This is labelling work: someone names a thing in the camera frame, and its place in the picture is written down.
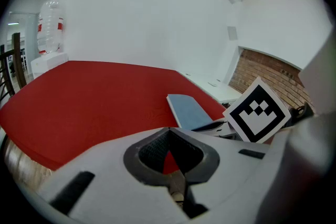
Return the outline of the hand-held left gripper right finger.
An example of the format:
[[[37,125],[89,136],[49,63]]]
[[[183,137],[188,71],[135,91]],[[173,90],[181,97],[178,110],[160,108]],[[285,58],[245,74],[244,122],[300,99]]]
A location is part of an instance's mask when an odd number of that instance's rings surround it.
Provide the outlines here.
[[[191,186],[196,203],[207,211],[194,220],[256,220],[260,205],[279,169],[289,130],[271,144],[247,143],[185,131],[215,149],[220,163],[211,178]]]

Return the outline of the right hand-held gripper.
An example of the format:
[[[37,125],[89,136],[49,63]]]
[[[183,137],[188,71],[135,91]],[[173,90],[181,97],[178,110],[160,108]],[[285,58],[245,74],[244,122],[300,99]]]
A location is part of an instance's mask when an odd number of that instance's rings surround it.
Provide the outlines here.
[[[275,92],[257,77],[249,88],[224,113],[232,126],[219,119],[192,129],[193,132],[210,131],[211,136],[234,141],[263,143],[283,127],[291,127],[314,116],[305,102],[298,108],[288,109]]]

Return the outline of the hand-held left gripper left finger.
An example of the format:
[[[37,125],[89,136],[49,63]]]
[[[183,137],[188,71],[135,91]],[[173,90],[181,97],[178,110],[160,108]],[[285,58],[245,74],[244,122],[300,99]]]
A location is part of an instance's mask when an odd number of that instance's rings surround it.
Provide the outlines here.
[[[154,134],[143,131],[97,144],[52,173],[38,194],[51,202],[79,173],[94,178],[69,217],[82,223],[185,223],[187,215],[163,186],[137,181],[125,168],[123,155],[132,144]]]

